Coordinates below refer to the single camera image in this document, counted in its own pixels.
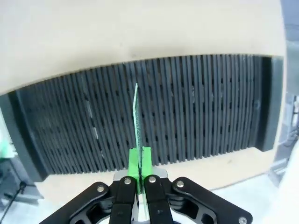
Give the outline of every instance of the black slotted rack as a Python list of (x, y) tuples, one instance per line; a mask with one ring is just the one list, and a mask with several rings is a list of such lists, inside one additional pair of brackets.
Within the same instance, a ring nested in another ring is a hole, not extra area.
[(128, 167), (136, 82), (153, 165), (255, 145), (263, 57), (178, 56), (82, 70), (23, 87), (17, 99), (48, 174)]

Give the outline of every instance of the cable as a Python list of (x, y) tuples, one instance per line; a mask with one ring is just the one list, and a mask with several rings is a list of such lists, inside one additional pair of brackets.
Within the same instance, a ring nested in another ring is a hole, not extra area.
[(8, 210), (10, 209), (11, 205), (12, 205), (13, 202), (15, 201), (15, 198), (18, 196), (18, 194), (19, 194), (21, 191), (23, 191), (23, 190), (25, 189), (25, 187), (26, 187), (26, 183), (22, 181), (22, 182), (20, 183), (20, 187), (19, 187), (19, 189), (18, 189), (17, 192), (14, 194), (13, 198), (10, 200), (10, 202), (9, 202), (9, 204), (8, 204), (8, 206), (7, 206), (7, 208), (6, 208), (5, 212), (4, 212), (4, 214), (3, 214), (3, 216), (1, 217), (1, 219), (0, 219), (0, 224), (2, 224), (3, 219), (5, 218), (5, 216), (6, 216), (7, 212), (8, 212)]

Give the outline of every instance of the green 3d-printed part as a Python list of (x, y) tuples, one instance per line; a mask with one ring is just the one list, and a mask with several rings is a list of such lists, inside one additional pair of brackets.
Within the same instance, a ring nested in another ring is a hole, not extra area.
[(141, 167), (141, 176), (142, 180), (145, 177), (152, 174), (152, 164), (151, 164), (151, 148), (143, 147), (142, 150), (142, 167)]
[(138, 151), (137, 148), (132, 148), (129, 151), (129, 169), (128, 176), (131, 176), (137, 180), (138, 194), (141, 193), (140, 189), (140, 177), (139, 177), (139, 167), (138, 167)]

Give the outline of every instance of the wooden surface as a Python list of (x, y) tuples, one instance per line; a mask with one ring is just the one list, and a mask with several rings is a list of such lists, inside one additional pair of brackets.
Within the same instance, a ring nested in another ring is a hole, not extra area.
[[(266, 172), (272, 164), (275, 150), (265, 153), (256, 148), (215, 157), (159, 166), (174, 181), (185, 176), (207, 189), (215, 189)], [(110, 185), (114, 172), (94, 174), (50, 175), (36, 183), (40, 193), (54, 204), (64, 204), (95, 182)]]
[[(5, 0), (0, 32), (0, 93), (71, 71), (146, 58), (285, 55), (279, 0)], [(187, 176), (214, 189), (265, 172), (276, 152), (282, 111), (274, 150), (251, 148), (166, 165), (170, 179)], [(93, 182), (112, 180), (107, 172), (50, 175), (36, 184), (46, 199), (66, 203)]]

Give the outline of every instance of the green object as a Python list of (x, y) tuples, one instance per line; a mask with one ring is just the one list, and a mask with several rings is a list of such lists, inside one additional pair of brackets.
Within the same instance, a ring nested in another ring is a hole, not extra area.
[(133, 119), (134, 119), (134, 130), (136, 139), (136, 148), (138, 152), (138, 167), (141, 170), (142, 166), (142, 134), (141, 134), (141, 122), (140, 122), (140, 109), (139, 109), (139, 97), (138, 97), (138, 84), (135, 86), (135, 93), (133, 99)]
[(141, 193), (140, 187), (140, 175), (139, 175), (139, 167), (138, 167), (138, 151), (137, 148), (130, 149), (129, 153), (129, 169), (128, 176), (131, 176), (137, 180), (138, 194)]
[(3, 140), (0, 142), (0, 158), (13, 158), (15, 153), (12, 151), (9, 142)]
[(138, 184), (138, 194), (142, 194), (145, 217), (147, 218), (147, 203), (143, 180), (152, 174), (151, 148), (144, 147), (142, 142), (142, 127), (140, 120), (138, 84), (135, 86), (133, 99), (133, 119), (136, 139), (136, 148), (130, 149), (128, 175), (135, 178)]
[(151, 148), (143, 147), (142, 150), (142, 168), (141, 168), (141, 176), (142, 180), (148, 175), (153, 173), (152, 164), (151, 164)]

